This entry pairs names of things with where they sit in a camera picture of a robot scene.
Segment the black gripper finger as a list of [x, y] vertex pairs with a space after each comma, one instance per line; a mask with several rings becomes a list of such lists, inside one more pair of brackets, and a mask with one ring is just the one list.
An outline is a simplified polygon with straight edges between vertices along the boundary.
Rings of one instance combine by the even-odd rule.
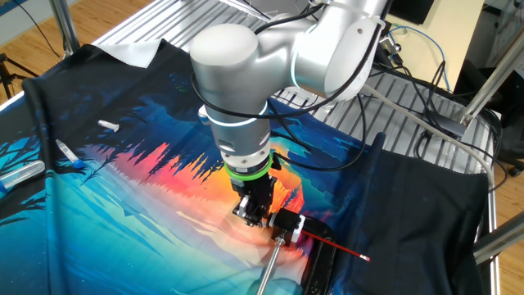
[[265, 227], [272, 202], [272, 198], [260, 198], [257, 200], [256, 221], [258, 226]]
[[249, 226], [258, 226], [260, 224], [259, 204], [249, 195], [244, 196], [233, 208], [233, 214], [243, 219]]

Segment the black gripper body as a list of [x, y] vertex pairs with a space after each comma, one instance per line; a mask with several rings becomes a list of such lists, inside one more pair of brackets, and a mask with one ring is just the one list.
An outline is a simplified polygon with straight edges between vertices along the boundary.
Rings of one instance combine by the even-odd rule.
[[249, 196], [256, 202], [271, 202], [273, 200], [274, 185], [276, 178], [270, 174], [264, 174], [253, 180], [239, 180], [231, 178], [233, 190], [240, 198]]

